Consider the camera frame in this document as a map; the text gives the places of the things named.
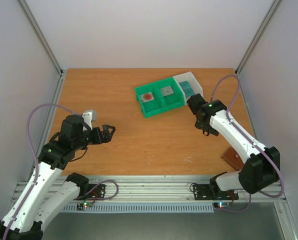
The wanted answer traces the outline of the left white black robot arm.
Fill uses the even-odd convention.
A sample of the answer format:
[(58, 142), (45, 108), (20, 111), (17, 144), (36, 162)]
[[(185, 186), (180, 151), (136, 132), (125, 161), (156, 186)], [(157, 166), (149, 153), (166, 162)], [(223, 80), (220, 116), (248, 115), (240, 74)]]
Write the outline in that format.
[(46, 194), (77, 151), (89, 145), (109, 143), (116, 131), (111, 125), (93, 127), (90, 112), (69, 115), (45, 144), (37, 165), (17, 202), (0, 220), (0, 240), (40, 240), (57, 214), (72, 200), (85, 199), (91, 192), (89, 179), (79, 173), (70, 174), (60, 189), (44, 201)]

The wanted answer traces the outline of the brown leather card holder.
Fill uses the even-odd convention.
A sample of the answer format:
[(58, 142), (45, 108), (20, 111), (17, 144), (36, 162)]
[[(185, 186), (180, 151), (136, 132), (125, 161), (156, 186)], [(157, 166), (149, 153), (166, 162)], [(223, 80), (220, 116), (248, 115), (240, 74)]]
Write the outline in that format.
[(242, 170), (244, 163), (238, 153), (234, 150), (233, 147), (229, 147), (222, 155), (221, 158), (229, 164), (236, 171)]

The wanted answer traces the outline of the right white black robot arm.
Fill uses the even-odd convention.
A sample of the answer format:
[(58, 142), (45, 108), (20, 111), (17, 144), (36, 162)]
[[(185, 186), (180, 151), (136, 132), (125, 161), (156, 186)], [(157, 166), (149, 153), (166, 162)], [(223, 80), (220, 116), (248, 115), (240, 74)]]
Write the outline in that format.
[(214, 198), (237, 189), (252, 195), (280, 180), (278, 149), (266, 147), (252, 137), (220, 100), (207, 102), (198, 93), (187, 100), (187, 105), (196, 117), (195, 127), (205, 136), (222, 135), (243, 162), (241, 170), (220, 173), (209, 180), (209, 191)]

